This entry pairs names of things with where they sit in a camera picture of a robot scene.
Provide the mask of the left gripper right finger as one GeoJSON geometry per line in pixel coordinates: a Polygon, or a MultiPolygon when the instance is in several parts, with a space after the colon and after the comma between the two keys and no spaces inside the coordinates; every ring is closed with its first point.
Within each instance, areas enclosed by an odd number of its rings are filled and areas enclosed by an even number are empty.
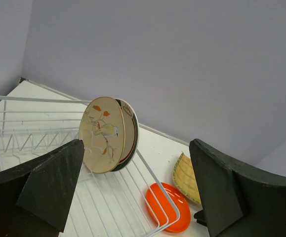
{"type": "Polygon", "coordinates": [[[286,237],[286,177],[228,156],[200,139],[189,144],[212,237],[286,237]]]}

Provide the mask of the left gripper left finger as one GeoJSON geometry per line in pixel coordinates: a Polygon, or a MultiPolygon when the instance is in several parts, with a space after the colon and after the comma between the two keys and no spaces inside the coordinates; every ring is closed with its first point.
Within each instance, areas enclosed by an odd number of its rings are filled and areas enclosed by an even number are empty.
{"type": "Polygon", "coordinates": [[[0,172],[0,237],[64,232],[84,156],[82,140],[0,172]]]}

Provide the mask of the yellow bamboo-pattern square plate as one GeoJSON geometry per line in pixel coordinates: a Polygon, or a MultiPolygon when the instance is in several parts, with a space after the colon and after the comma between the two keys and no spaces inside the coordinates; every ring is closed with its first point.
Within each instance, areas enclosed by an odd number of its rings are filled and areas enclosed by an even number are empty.
{"type": "Polygon", "coordinates": [[[174,165],[172,178],[176,188],[186,198],[198,205],[202,204],[191,159],[184,153],[181,153],[174,165]]]}

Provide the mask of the orange round plate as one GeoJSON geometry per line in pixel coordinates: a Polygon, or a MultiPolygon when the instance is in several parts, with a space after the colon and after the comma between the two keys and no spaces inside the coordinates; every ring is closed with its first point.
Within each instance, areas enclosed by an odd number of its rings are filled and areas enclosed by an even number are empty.
{"type": "Polygon", "coordinates": [[[145,204],[147,213],[154,224],[167,226],[169,233],[181,233],[191,223],[191,211],[182,193],[174,186],[161,183],[162,188],[153,183],[146,191],[145,204]]]}

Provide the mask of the beige bird-pattern plate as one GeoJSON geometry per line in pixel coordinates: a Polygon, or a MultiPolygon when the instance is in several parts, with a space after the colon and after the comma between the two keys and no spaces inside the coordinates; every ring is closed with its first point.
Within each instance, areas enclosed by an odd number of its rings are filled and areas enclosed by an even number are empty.
{"type": "Polygon", "coordinates": [[[99,97],[86,107],[79,139],[84,143],[83,162],[93,173],[112,171],[122,158],[125,127],[121,107],[112,97],[99,97]]]}

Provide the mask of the white plate green rim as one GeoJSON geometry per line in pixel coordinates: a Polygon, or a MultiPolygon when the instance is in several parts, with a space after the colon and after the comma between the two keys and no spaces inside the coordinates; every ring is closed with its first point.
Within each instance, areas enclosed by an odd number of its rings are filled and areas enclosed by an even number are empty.
{"type": "Polygon", "coordinates": [[[123,99],[116,98],[116,101],[123,113],[125,144],[122,158],[112,172],[119,171],[129,165],[134,158],[139,142],[139,123],[133,107],[123,99]]]}

